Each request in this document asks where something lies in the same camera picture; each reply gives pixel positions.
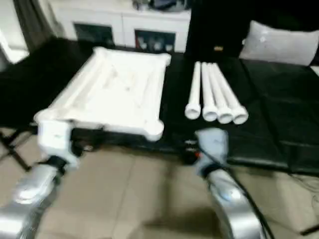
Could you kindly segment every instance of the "black mat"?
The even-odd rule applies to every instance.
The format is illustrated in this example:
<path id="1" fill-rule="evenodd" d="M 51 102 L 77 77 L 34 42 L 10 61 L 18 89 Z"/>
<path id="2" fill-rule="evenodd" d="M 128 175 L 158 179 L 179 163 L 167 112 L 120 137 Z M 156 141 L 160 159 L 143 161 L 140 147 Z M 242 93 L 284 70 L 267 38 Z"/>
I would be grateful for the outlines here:
<path id="1" fill-rule="evenodd" d="M 57 39 L 0 74 L 0 126 L 36 130 L 33 116 L 51 102 L 92 54 L 92 43 Z M 101 141 L 145 150 L 179 153 L 195 130 L 220 127 L 229 134 L 229 163 L 271 170 L 319 173 L 319 77 L 309 68 L 217 60 L 249 119 L 243 125 L 221 125 L 184 116 L 194 62 L 172 55 L 166 70 L 160 118 L 163 137 L 148 142 L 137 135 L 98 134 Z M 77 130 L 79 137 L 95 134 Z"/>

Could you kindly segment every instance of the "gray curtain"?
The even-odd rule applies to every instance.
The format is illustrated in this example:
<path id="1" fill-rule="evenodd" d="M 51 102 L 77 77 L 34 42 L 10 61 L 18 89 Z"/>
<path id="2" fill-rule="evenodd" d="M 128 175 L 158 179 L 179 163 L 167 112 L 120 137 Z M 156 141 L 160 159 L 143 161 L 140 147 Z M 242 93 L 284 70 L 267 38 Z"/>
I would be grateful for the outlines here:
<path id="1" fill-rule="evenodd" d="M 38 0 L 13 0 L 13 2 L 29 52 L 54 37 Z"/>

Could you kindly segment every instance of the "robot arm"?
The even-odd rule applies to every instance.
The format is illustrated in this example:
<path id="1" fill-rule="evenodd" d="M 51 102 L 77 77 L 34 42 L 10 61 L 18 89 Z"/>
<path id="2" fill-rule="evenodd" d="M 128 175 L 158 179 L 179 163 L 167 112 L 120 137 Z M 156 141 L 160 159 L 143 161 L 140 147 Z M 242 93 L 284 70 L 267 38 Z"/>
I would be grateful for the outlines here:
<path id="1" fill-rule="evenodd" d="M 218 128 L 196 132 L 202 151 L 196 163 L 197 174 L 208 184 L 213 206 L 226 239 L 266 239 L 261 213 L 248 192 L 227 170 L 227 134 Z"/>
<path id="2" fill-rule="evenodd" d="M 63 175 L 77 168 L 81 150 L 71 141 L 72 125 L 44 121 L 38 144 L 48 158 L 36 164 L 14 190 L 11 202 L 0 208 L 0 239 L 34 239 L 42 216 L 57 198 Z"/>

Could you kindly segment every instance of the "cabinet drawer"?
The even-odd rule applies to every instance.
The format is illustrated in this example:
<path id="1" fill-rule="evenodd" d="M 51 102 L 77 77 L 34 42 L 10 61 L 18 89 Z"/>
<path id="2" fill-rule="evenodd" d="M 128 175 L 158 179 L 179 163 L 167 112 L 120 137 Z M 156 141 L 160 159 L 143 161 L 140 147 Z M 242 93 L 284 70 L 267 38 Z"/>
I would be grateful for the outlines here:
<path id="1" fill-rule="evenodd" d="M 129 47 L 184 52 L 188 27 L 185 19 L 123 16 L 125 45 Z"/>
<path id="2" fill-rule="evenodd" d="M 57 21 L 61 23 L 64 37 L 72 40 L 124 45 L 123 23 L 120 14 L 105 11 L 71 8 L 55 9 Z"/>

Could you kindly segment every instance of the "black wire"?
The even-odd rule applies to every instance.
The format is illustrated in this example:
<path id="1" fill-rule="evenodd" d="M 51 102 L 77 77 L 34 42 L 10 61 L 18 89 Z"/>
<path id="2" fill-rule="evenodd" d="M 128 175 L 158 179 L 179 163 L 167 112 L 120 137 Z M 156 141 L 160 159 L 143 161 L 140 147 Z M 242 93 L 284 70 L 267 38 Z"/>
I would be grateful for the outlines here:
<path id="1" fill-rule="evenodd" d="M 267 238 L 267 234 L 268 234 L 271 239 L 275 239 L 275 236 L 274 236 L 273 232 L 271 231 L 271 229 L 270 229 L 270 227 L 268 225 L 268 222 L 265 219 L 264 215 L 261 213 L 261 211 L 259 210 L 259 208 L 256 205 L 255 201 L 253 200 L 253 198 L 250 196 L 250 194 L 248 193 L 246 188 L 239 182 L 239 180 L 236 178 L 236 176 L 231 171 L 231 169 L 229 167 L 223 165 L 222 163 L 220 163 L 215 157 L 213 157 L 210 154 L 208 154 L 201 147 L 199 147 L 199 150 L 202 151 L 215 164 L 217 164 L 220 169 L 222 169 L 222 170 L 226 171 L 227 173 L 229 173 L 229 175 L 233 178 L 233 180 L 237 183 L 237 185 L 236 184 L 232 184 L 231 182 L 228 182 L 228 183 L 232 184 L 234 187 L 238 188 L 240 191 L 242 191 L 244 193 L 245 197 L 248 199 L 248 201 L 252 205 L 252 207 L 253 207 L 253 209 L 254 209 L 259 221 L 261 222 L 264 237 Z"/>

